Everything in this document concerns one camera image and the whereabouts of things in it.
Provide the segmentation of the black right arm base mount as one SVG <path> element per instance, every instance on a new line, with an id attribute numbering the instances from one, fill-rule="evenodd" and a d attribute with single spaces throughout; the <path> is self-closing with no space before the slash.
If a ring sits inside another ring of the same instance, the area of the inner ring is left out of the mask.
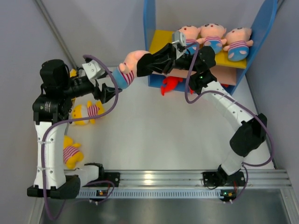
<path id="1" fill-rule="evenodd" d="M 243 187 L 246 181 L 240 169 L 228 175 L 221 165 L 215 171 L 206 171 L 202 174 L 203 185 L 208 189 L 216 189 L 217 187 Z"/>

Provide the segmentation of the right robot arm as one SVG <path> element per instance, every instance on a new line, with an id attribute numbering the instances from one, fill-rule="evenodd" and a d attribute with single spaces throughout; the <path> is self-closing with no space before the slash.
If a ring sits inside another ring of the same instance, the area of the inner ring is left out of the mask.
<path id="1" fill-rule="evenodd" d="M 228 94 L 210 69 L 216 65 L 214 50 L 197 42 L 193 55 L 181 44 L 168 43 L 158 52 L 143 53 L 137 58 L 137 76 L 144 77 L 152 72 L 164 74 L 173 69 L 188 70 L 185 90 L 194 91 L 198 97 L 205 97 L 235 129 L 229 141 L 231 147 L 224 162 L 215 172 L 213 185 L 229 185 L 235 180 L 244 164 L 244 159 L 266 140 L 267 118 L 262 113 L 255 115 Z"/>

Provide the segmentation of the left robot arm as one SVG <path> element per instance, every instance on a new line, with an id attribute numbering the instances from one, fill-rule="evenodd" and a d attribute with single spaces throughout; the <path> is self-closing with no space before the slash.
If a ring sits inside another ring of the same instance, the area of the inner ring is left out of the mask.
<path id="1" fill-rule="evenodd" d="M 101 164 L 88 163 L 83 169 L 70 173 L 64 171 L 63 143 L 64 134 L 70 119 L 73 106 L 72 99 L 93 94 L 102 103 L 114 98 L 117 103 L 119 89 L 109 68 L 92 55 L 84 55 L 82 65 L 85 76 L 71 77 L 66 63 L 61 59 L 53 59 L 42 64 L 41 94 L 33 103 L 33 121 L 38 142 L 38 165 L 34 184 L 27 189 L 30 197 L 45 199 L 74 199 L 82 186 L 91 182 L 101 186 L 106 180 Z M 99 87 L 97 79 L 105 71 L 115 85 L 105 84 Z"/>

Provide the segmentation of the boy doll striped shirt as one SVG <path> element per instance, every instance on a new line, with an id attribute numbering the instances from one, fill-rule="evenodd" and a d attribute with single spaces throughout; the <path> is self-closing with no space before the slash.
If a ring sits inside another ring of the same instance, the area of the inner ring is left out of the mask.
<path id="1" fill-rule="evenodd" d="M 224 37 L 226 28 L 216 23 L 208 23 L 200 27 L 199 43 L 202 46 L 210 46 L 215 54 L 222 51 L 227 40 Z"/>

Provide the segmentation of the yellow duck plush striped shirt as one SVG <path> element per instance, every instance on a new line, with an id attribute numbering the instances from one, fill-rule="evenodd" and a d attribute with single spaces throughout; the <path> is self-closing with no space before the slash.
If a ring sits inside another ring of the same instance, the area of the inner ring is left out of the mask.
<path id="1" fill-rule="evenodd" d="M 93 103 L 88 100 L 86 105 L 79 104 L 75 106 L 71 112 L 71 119 L 79 119 L 84 117 L 89 117 L 87 120 L 81 121 L 72 121 L 72 125 L 84 126 L 88 123 L 95 124 L 95 119 L 91 119 L 90 117 L 94 117 L 97 115 L 101 115 L 105 112 L 105 109 L 100 101 L 96 101 Z"/>

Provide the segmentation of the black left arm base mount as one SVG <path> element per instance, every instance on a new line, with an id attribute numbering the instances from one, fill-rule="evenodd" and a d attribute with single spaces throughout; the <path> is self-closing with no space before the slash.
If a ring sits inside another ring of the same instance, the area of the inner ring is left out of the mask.
<path id="1" fill-rule="evenodd" d="M 84 168 L 88 170 L 89 175 L 92 175 L 91 180 L 88 180 L 85 186 L 111 187 L 112 184 L 108 183 L 107 181 L 112 182 L 115 187 L 119 186 L 120 172 L 107 172 L 101 163 L 86 163 Z"/>

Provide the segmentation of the red shark plush toy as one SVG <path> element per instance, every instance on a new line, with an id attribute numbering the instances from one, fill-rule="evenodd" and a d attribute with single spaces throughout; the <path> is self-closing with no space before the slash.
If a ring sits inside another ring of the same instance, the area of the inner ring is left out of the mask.
<path id="1" fill-rule="evenodd" d="M 160 88 L 162 96 L 164 96 L 165 93 L 174 90 L 177 87 L 177 85 L 181 82 L 183 82 L 183 78 L 181 77 L 173 77 L 173 76 L 166 77 L 162 81 L 162 86 Z"/>

